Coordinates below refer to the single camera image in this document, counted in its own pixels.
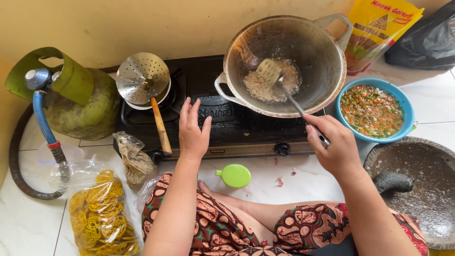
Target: green container lid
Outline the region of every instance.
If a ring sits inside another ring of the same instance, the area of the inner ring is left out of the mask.
[[[217,170],[215,175],[221,176],[226,185],[236,189],[243,188],[251,181],[250,171],[241,164],[230,164],[224,167],[222,171]]]

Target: stove knob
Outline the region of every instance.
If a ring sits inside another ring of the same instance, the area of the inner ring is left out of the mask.
[[[164,154],[161,150],[149,151],[148,155],[152,159],[153,163],[158,165],[164,159]]]
[[[290,150],[291,146],[285,142],[278,143],[273,147],[273,152],[281,156],[289,156]]]

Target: rinnai stove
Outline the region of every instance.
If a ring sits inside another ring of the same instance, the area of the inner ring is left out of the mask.
[[[159,105],[172,147],[172,157],[163,159],[160,139],[152,109],[136,110],[125,102],[119,111],[116,131],[125,131],[141,140],[155,163],[177,160],[180,155],[178,123],[186,97],[193,104],[201,99],[199,126],[212,116],[210,144],[204,158],[262,157],[313,154],[302,118],[274,118],[225,100],[213,83],[223,72],[223,55],[167,60],[171,90]],[[233,96],[227,84],[223,91]],[[325,115],[322,109],[314,115]]]

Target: woman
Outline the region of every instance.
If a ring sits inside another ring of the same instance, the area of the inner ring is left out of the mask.
[[[307,126],[318,161],[338,181],[346,204],[266,205],[211,191],[198,181],[212,118],[197,124],[200,100],[180,113],[180,158],[147,200],[144,256],[428,255],[415,217],[389,210],[360,163],[354,135],[331,116],[307,115],[331,141]]]

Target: plastic bag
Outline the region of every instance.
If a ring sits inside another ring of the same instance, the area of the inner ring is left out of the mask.
[[[412,26],[386,53],[385,62],[425,70],[455,67],[455,0]]]
[[[81,256],[133,255],[141,250],[125,207],[123,186],[104,162],[70,164],[71,227]]]
[[[112,134],[117,141],[121,159],[125,165],[125,176],[128,186],[139,190],[144,182],[158,175],[157,166],[149,155],[142,152],[144,143],[125,132]]]
[[[142,213],[144,211],[145,202],[147,202],[147,199],[150,197],[150,194],[153,192],[155,186],[157,185],[157,182],[160,179],[161,176],[157,176],[153,179],[144,182],[144,185],[139,190],[139,193],[137,194],[137,199],[134,200],[133,202],[139,213]]]
[[[349,14],[354,29],[344,51],[347,74],[365,71],[422,17],[423,10],[402,0],[355,0]]]

